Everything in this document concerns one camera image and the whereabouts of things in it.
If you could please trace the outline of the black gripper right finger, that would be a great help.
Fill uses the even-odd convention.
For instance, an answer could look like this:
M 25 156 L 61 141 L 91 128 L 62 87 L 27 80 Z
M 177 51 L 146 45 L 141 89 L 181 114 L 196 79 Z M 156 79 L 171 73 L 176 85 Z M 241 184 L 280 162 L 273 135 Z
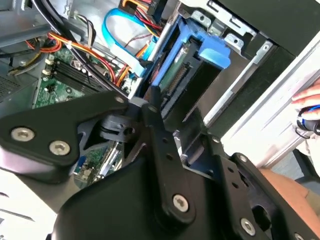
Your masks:
M 320 207 L 316 193 L 296 181 L 256 168 L 244 155 L 226 155 L 216 137 L 174 133 L 182 149 L 196 148 L 207 154 L 210 192 L 197 195 L 212 204 L 211 216 L 227 240 L 317 240 Z

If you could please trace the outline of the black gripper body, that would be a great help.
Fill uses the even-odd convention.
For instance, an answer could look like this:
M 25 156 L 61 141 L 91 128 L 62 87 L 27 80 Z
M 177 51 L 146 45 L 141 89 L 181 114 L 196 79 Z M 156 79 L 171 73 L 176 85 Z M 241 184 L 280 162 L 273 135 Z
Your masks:
M 72 196 L 55 221 L 54 240 L 227 240 L 212 214 L 212 179 L 186 170 L 195 207 L 190 224 L 157 216 L 147 162 L 138 161 Z

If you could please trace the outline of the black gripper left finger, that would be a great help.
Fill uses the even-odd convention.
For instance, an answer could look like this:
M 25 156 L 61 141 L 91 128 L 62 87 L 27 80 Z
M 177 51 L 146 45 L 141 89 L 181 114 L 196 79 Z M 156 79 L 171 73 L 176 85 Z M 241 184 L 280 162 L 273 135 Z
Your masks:
M 110 140 L 121 142 L 124 163 L 113 174 L 146 161 L 157 216 L 190 224 L 196 211 L 160 103 L 160 89 L 154 86 L 148 100 L 127 100 L 107 91 L 6 116 L 0 121 L 0 166 L 59 184 L 70 177 L 81 153 Z

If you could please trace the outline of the person's hand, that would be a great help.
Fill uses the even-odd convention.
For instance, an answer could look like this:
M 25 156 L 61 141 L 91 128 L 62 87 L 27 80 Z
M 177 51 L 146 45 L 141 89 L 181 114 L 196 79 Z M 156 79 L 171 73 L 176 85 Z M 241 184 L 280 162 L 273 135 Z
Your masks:
M 313 85 L 292 97 L 292 104 L 305 108 L 320 104 L 320 85 Z

